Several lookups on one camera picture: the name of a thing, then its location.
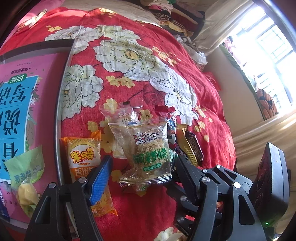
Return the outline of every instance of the green label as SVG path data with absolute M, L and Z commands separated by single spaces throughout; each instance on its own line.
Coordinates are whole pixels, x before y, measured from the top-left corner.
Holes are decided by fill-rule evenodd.
M 17 82 L 22 82 L 25 80 L 25 78 L 27 77 L 27 74 L 19 74 L 19 75 L 15 75 L 13 77 L 11 77 L 8 81 L 9 84 L 14 84 Z
M 144 171 L 144 172 L 146 172 L 146 171 L 151 171 L 151 170 L 153 170 L 153 169 L 155 169 L 155 168 L 159 168 L 159 167 L 161 167 L 161 163 L 157 163 L 157 164 L 155 164 L 155 165 L 153 165 L 153 166 L 149 166 L 149 167 L 144 167 L 144 168 L 143 168 L 143 171 Z
M 143 163 L 144 165 L 154 163 L 156 160 L 162 160 L 168 156 L 165 148 L 159 148 L 154 151 L 147 151 L 138 155 L 133 155 L 133 160 L 136 164 Z

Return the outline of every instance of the chef logo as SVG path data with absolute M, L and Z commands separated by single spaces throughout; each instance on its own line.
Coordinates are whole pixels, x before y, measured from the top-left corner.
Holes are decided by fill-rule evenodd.
M 144 137 L 144 134 L 141 133 L 141 132 L 135 134 L 133 137 L 135 139 L 135 143 L 136 144 L 142 144 L 142 143 L 145 143 L 146 142 L 145 137 Z

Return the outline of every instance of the window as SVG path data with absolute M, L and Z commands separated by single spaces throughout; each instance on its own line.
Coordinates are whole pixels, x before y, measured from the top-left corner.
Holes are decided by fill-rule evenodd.
M 273 98 L 278 111 L 296 101 L 296 53 L 262 8 L 247 13 L 231 33 L 234 58 L 258 88 Z

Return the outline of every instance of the metal screw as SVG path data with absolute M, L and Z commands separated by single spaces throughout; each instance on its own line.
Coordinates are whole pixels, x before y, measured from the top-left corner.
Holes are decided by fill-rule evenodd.
M 49 188 L 54 188 L 55 186 L 56 186 L 55 183 L 50 183 L 50 184 L 48 185 Z
M 202 181 L 204 183 L 208 183 L 210 181 L 210 179 L 208 177 L 202 177 Z
M 240 188 L 240 187 L 241 187 L 241 185 L 240 185 L 239 183 L 233 183 L 233 186 L 234 186 L 235 188 Z
M 181 200 L 182 202 L 183 202 L 183 201 L 186 201 L 186 199 L 187 199 L 187 198 L 186 198 L 185 196 L 181 196 L 181 197 L 180 197 L 180 200 Z
M 184 221 L 184 218 L 182 218 L 182 217 L 178 217 L 178 218 L 177 218 L 177 222 L 178 222 L 178 223 L 182 223 L 183 221 Z
M 78 181 L 79 181 L 80 183 L 85 183 L 86 180 L 87 180 L 86 177 L 81 177 L 81 178 L 78 179 Z

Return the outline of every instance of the beige curtain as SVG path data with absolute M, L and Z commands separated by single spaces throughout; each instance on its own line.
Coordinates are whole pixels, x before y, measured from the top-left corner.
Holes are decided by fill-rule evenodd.
M 255 7 L 252 0 L 218 0 L 205 12 L 205 23 L 194 43 L 206 56 L 212 53 Z
M 237 153 L 238 172 L 251 180 L 257 175 L 267 142 L 271 142 L 284 152 L 287 168 L 292 171 L 292 178 L 289 207 L 276 228 L 278 233 L 282 233 L 296 210 L 296 109 L 243 130 L 241 134 L 233 137 L 233 142 Z

